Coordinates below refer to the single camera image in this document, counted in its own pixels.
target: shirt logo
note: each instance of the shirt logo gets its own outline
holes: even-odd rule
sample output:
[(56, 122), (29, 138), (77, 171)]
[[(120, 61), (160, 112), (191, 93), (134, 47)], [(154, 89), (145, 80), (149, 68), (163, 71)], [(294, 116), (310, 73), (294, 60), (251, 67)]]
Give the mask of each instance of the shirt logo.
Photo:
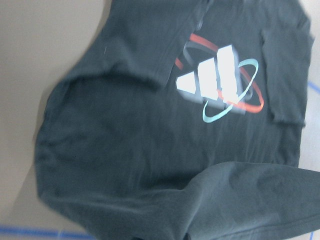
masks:
[[(264, 99), (255, 83), (259, 70), (257, 60), (250, 58), (239, 62), (237, 51), (232, 45), (218, 48), (212, 42), (192, 34), (183, 50), (185, 60), (192, 66), (195, 63), (189, 55), (189, 48), (211, 52), (214, 55), (200, 62), (194, 71), (176, 79), (176, 88), (182, 97), (199, 104), (205, 103), (202, 111), (202, 119), (205, 123), (213, 123), (229, 112), (238, 114), (261, 112), (264, 107)], [(178, 58), (175, 64), (180, 70), (183, 70), (184, 65)], [(255, 68), (253, 76), (249, 76), (244, 66)], [(246, 103), (253, 97), (254, 92), (258, 96), (260, 105)], [(214, 116), (208, 116), (207, 107), (223, 110)]]

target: clothing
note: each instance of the clothing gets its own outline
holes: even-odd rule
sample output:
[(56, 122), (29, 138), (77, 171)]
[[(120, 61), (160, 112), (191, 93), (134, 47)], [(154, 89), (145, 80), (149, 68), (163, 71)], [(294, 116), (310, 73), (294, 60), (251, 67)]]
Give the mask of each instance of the clothing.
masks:
[(320, 173), (297, 168), (309, 32), (296, 0), (113, 1), (48, 99), (39, 197), (101, 240), (319, 229)]

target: red curved line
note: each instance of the red curved line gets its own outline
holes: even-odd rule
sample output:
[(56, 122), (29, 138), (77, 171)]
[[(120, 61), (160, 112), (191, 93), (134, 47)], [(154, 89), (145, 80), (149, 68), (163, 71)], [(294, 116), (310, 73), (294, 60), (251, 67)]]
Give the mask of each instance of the red curved line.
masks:
[(175, 59), (175, 65), (180, 69), (184, 69), (184, 64), (179, 60), (179, 58)]
[(191, 34), (190, 41), (201, 44), (201, 45), (203, 45), (203, 46), (207, 47), (208, 49), (211, 49), (212, 51), (215, 51), (215, 52), (217, 52), (219, 49), (219, 47), (217, 45), (215, 45), (213, 42), (208, 41), (207, 39), (205, 39), (199, 35), (196, 35), (194, 33)]
[[(240, 67), (240, 72), (245, 77), (245, 79), (250, 83), (251, 77), (249, 76), (248, 72), (243, 67)], [(230, 104), (230, 105), (233, 105), (236, 108), (245, 110), (245, 111), (247, 111), (249, 113), (254, 113), (254, 114), (260, 113), (262, 111), (262, 109), (264, 108), (265, 100), (264, 100), (264, 98), (262, 96), (260, 88), (258, 87), (258, 85), (255, 82), (252, 83), (252, 87), (254, 88), (256, 94), (259, 97), (260, 105), (251, 105), (251, 104), (248, 104), (248, 103), (245, 103), (245, 102), (235, 103), (235, 102), (228, 101), (228, 100), (226, 101), (226, 103)], [(222, 96), (222, 93), (219, 90), (218, 90), (218, 96), (219, 96), (220, 99), (224, 100), (224, 98)]]

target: garment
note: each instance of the garment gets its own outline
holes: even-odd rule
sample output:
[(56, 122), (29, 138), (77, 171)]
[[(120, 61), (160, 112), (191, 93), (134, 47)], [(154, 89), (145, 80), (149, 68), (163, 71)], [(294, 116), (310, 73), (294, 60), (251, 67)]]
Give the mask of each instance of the garment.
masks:
[(115, 0), (52, 91), (38, 195), (101, 240), (281, 240), (320, 228), (299, 169), (313, 39), (296, 0)]

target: blue line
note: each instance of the blue line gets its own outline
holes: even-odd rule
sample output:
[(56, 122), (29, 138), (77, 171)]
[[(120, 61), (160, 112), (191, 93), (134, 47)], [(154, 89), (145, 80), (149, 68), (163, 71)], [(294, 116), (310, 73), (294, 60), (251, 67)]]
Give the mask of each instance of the blue line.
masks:
[(308, 85), (310, 88), (312, 88), (313, 90), (315, 90), (318, 94), (320, 94), (320, 87), (318, 87), (317, 85), (315, 85), (313, 82), (309, 81)]
[(95, 240), (93, 236), (77, 232), (57, 231), (40, 228), (27, 228), (19, 226), (0, 225), (0, 235), (11, 235), (20, 237), (53, 238), (53, 239), (75, 239)]

